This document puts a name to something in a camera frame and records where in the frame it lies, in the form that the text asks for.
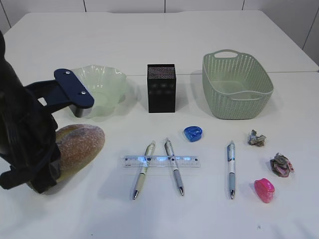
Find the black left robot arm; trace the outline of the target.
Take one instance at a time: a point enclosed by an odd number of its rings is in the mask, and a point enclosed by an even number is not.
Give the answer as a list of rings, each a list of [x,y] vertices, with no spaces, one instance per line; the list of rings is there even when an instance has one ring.
[[[43,193],[57,184],[61,153],[56,143],[53,112],[70,105],[56,80],[23,86],[5,59],[0,38],[0,156],[10,166],[0,185],[12,189],[27,184]]]

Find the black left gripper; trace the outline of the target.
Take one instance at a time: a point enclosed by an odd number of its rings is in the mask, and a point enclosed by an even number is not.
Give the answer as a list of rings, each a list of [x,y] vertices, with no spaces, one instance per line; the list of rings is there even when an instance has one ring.
[[[0,175],[2,188],[26,183],[41,194],[57,184],[61,154],[52,113],[69,105],[57,81],[1,84],[0,155],[10,164]]]

